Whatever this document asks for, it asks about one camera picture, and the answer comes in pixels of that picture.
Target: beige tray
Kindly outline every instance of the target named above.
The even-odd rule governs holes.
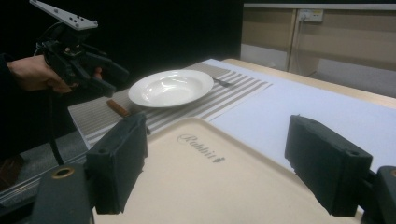
[[[201,119],[152,135],[123,214],[95,223],[360,223],[331,217],[295,174]]]

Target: gray striped cloth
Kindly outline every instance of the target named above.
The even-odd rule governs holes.
[[[187,117],[196,117],[210,121],[228,109],[240,104],[247,97],[263,91],[272,84],[248,77],[224,68],[197,63],[185,69],[197,70],[212,77],[232,82],[233,86],[224,88],[215,82],[213,89],[201,99],[170,108],[140,108],[133,104],[128,97],[128,91],[116,92],[112,99],[127,109],[131,114],[143,112],[147,117],[147,125],[151,133],[156,133],[168,125]],[[106,101],[101,97],[79,105],[69,106],[69,112],[78,127],[88,148],[99,141],[118,121],[120,115],[111,110]]]

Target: person's arm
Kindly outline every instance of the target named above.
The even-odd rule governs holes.
[[[2,95],[21,91],[14,77],[8,69],[7,62],[13,61],[12,57],[0,54],[0,92]]]
[[[70,92],[70,87],[47,65],[43,55],[8,62],[7,67],[25,91],[40,91],[52,88],[59,93]]]

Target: robotic arm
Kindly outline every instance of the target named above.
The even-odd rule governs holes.
[[[30,0],[30,3],[59,20],[38,39],[35,54],[44,54],[47,64],[67,84],[77,83],[83,88],[111,97],[116,88],[102,79],[92,77],[94,69],[101,67],[119,81],[125,81],[129,72],[112,62],[104,52],[84,44],[90,30],[98,27],[98,22],[36,0]]]

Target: human hand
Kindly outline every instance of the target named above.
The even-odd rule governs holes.
[[[43,55],[23,58],[7,63],[9,71],[15,77],[18,85],[26,91],[39,91],[52,88],[58,93],[67,93],[78,84],[67,85],[47,65]],[[102,68],[95,69],[94,76],[102,78]]]

